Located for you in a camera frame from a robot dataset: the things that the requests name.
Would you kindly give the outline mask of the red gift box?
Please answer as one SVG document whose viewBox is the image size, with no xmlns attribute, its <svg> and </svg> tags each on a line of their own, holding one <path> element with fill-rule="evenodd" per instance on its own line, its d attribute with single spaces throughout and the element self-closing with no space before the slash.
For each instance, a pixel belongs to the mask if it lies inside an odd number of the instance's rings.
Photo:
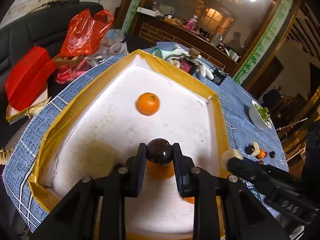
<svg viewBox="0 0 320 240">
<path fill-rule="evenodd" d="M 9 104 L 22 111 L 45 90 L 48 78 L 55 72 L 56 65 L 48 51 L 35 46 L 13 67 L 5 91 Z"/>
</svg>

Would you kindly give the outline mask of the small black box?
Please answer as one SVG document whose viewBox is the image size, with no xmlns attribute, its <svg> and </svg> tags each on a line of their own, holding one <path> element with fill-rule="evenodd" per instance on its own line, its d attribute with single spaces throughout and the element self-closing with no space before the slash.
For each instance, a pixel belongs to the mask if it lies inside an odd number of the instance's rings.
<svg viewBox="0 0 320 240">
<path fill-rule="evenodd" d="M 223 83 L 223 81 L 225 80 L 225 78 L 228 76 L 227 73 L 225 73 L 223 71 L 223 69 L 221 68 L 215 68 L 213 71 L 213 83 L 215 83 L 216 85 L 220 86 L 221 83 Z"/>
</svg>

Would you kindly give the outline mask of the blue plaid tablecloth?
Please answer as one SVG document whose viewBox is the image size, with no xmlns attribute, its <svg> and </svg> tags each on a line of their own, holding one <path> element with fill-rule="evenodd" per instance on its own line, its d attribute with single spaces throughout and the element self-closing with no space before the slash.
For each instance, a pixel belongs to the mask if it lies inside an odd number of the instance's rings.
<svg viewBox="0 0 320 240">
<path fill-rule="evenodd" d="M 2 174 L 4 195 L 9 198 L 10 204 L 16 208 L 31 230 L 35 230 L 47 216 L 46 211 L 31 195 L 27 182 L 43 135 L 57 115 L 85 85 L 123 57 L 124 55 L 113 56 L 70 83 L 31 120 L 14 146 L 13 154 Z M 256 141 L 263 150 L 276 153 L 274 158 L 268 157 L 265 160 L 266 164 L 288 171 L 285 153 L 276 130 L 271 128 L 261 131 L 250 121 L 248 109 L 253 98 L 230 77 L 225 78 L 221 85 L 216 85 L 199 74 L 194 76 L 216 92 L 225 118 L 229 145 L 243 152 L 247 144 Z"/>
</svg>

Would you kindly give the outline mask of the person in background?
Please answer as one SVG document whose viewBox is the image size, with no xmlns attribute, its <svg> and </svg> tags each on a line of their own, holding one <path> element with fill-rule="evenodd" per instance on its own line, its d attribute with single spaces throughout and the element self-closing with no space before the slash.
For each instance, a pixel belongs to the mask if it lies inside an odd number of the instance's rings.
<svg viewBox="0 0 320 240">
<path fill-rule="evenodd" d="M 240 39 L 241 39 L 241 33 L 238 31 L 235 31 L 233 33 L 233 38 L 230 41 L 226 42 L 225 45 L 241 56 L 243 54 L 243 48 L 241 46 Z"/>
</svg>

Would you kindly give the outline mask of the black sofa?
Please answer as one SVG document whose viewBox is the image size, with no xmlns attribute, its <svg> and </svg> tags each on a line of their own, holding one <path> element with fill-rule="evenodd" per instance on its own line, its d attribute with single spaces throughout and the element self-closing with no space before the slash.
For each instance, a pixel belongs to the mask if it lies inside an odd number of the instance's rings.
<svg viewBox="0 0 320 240">
<path fill-rule="evenodd" d="M 65 40 L 70 20 L 85 9 L 94 15 L 102 11 L 103 6 L 79 0 L 57 2 L 1 28 L 1 148 L 27 121 L 23 117 L 11 125 L 6 120 L 8 101 L 4 85 L 12 68 L 34 46 L 46 49 L 50 57 L 55 57 Z"/>
</svg>

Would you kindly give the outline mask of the white corn piece small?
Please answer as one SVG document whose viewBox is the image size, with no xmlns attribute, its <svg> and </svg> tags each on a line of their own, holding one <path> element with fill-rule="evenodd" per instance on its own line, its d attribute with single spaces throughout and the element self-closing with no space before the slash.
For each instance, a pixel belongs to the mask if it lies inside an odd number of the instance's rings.
<svg viewBox="0 0 320 240">
<path fill-rule="evenodd" d="M 257 142 L 249 145 L 249 154 L 254 157 L 260 154 L 260 148 Z"/>
</svg>

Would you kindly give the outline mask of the white corn piece large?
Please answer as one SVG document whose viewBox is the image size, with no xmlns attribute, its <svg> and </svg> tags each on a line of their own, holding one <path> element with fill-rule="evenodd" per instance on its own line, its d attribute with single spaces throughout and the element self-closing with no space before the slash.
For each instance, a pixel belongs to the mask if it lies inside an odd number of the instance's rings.
<svg viewBox="0 0 320 240">
<path fill-rule="evenodd" d="M 220 168 L 221 168 L 221 170 L 227 171 L 228 162 L 232 158 L 236 158 L 239 160 L 244 159 L 243 155 L 237 149 L 227 150 L 227 151 L 223 152 L 223 154 L 220 155 Z"/>
</svg>

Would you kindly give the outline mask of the wooden sideboard counter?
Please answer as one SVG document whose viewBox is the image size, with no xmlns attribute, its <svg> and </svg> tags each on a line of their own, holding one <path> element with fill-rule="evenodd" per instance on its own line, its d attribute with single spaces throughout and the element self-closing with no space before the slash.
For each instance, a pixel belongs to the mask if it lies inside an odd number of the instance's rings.
<svg viewBox="0 0 320 240">
<path fill-rule="evenodd" d="M 204 59 L 223 68 L 230 76 L 234 76 L 240 69 L 238 63 L 209 42 L 160 18 L 137 13 L 133 20 L 131 34 L 152 43 L 175 42 L 187 48 L 195 48 L 200 51 Z"/>
</svg>

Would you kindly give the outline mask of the pink bottle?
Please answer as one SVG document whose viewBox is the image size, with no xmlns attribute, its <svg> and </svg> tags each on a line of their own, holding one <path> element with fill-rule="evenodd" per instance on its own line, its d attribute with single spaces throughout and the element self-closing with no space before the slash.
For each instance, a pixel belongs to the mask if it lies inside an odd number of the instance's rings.
<svg viewBox="0 0 320 240">
<path fill-rule="evenodd" d="M 184 26 L 184 28 L 188 31 L 193 31 L 193 29 L 195 28 L 197 22 L 197 16 L 193 15 L 190 20 L 187 21 L 186 25 Z"/>
</svg>

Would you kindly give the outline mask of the dark plum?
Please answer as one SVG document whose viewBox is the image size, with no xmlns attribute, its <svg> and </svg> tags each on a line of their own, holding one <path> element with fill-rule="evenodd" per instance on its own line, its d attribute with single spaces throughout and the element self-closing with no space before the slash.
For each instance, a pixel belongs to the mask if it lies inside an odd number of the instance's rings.
<svg viewBox="0 0 320 240">
<path fill-rule="evenodd" d="M 166 166 L 173 160 L 172 146 L 165 139 L 153 139 L 146 146 L 146 158 L 152 163 Z"/>
<path fill-rule="evenodd" d="M 253 145 L 248 145 L 245 148 L 245 152 L 247 155 L 252 155 L 255 152 L 255 147 Z"/>
<path fill-rule="evenodd" d="M 276 156 L 276 153 L 275 153 L 274 151 L 271 151 L 271 152 L 269 153 L 269 155 L 270 155 L 271 158 L 274 158 L 274 157 Z"/>
</svg>

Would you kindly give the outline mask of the yellow taped foam box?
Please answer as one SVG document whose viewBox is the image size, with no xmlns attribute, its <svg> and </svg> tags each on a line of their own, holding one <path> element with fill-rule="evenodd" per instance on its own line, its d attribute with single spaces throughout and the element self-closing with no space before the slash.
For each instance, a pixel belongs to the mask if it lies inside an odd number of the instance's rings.
<svg viewBox="0 0 320 240">
<path fill-rule="evenodd" d="M 144 115 L 144 93 L 160 100 Z M 214 176 L 225 177 L 229 149 L 217 94 L 198 79 L 142 50 L 103 71 L 68 103 L 44 134 L 29 185 L 48 216 L 33 239 L 190 239 L 194 204 L 175 175 L 147 174 L 138 197 L 125 197 L 126 161 L 140 143 L 162 138 Z"/>
</svg>

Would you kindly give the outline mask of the green lettuce leaves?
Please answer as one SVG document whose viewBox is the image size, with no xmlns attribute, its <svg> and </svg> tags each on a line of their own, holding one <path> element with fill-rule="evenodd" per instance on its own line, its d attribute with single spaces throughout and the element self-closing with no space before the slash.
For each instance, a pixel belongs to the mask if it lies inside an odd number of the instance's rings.
<svg viewBox="0 0 320 240">
<path fill-rule="evenodd" d="M 267 126 L 270 126 L 271 124 L 270 124 L 270 116 L 269 116 L 269 113 L 268 113 L 268 109 L 260 107 L 256 103 L 254 104 L 254 107 L 257 110 L 257 112 L 260 115 L 260 117 L 262 118 L 262 120 L 264 121 L 264 123 Z"/>
</svg>

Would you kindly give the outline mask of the orange mandarin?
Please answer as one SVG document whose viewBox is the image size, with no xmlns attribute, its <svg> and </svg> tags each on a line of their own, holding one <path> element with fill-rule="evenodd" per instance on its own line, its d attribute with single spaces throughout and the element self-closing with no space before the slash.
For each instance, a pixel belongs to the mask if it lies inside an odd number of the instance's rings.
<svg viewBox="0 0 320 240">
<path fill-rule="evenodd" d="M 190 204 L 194 204 L 195 203 L 195 198 L 194 197 L 185 197 L 183 198 L 184 201 L 190 203 Z"/>
<path fill-rule="evenodd" d="M 259 160 L 260 160 L 260 159 L 264 159 L 264 158 L 265 158 L 264 153 L 265 153 L 265 151 L 262 150 L 262 149 L 260 149 L 260 150 L 259 150 L 259 153 L 256 155 L 256 158 L 259 159 Z"/>
<path fill-rule="evenodd" d="M 160 107 L 160 100 L 153 93 L 144 93 L 136 101 L 136 109 L 144 115 L 155 114 Z"/>
<path fill-rule="evenodd" d="M 157 180 L 167 180 L 175 174 L 172 161 L 168 165 L 163 166 L 147 160 L 146 171 L 148 175 Z"/>
</svg>

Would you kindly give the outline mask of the white bowl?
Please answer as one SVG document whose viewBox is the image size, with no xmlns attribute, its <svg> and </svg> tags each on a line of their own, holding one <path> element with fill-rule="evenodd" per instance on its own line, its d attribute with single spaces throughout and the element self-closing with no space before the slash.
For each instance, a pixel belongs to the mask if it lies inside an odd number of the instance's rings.
<svg viewBox="0 0 320 240">
<path fill-rule="evenodd" d="M 270 121 L 270 126 L 267 126 L 264 121 L 262 120 L 262 118 L 260 117 L 260 115 L 258 114 L 257 110 L 254 107 L 254 104 L 259 105 L 259 103 L 257 103 L 256 101 L 252 100 L 252 105 L 249 108 L 249 117 L 251 122 L 255 125 L 256 128 L 258 128 L 259 130 L 263 131 L 266 129 L 271 129 L 272 128 L 272 122 Z"/>
</svg>

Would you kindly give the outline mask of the red plastic bag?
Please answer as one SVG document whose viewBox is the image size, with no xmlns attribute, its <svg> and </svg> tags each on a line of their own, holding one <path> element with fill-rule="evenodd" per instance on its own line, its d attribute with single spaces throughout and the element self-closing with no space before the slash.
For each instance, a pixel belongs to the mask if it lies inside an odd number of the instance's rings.
<svg viewBox="0 0 320 240">
<path fill-rule="evenodd" d="M 113 22 L 114 15 L 107 9 L 94 15 L 85 9 L 71 19 L 58 54 L 63 63 L 58 67 L 55 82 L 70 83 L 92 68 L 85 57 L 98 51 L 100 41 Z"/>
</svg>

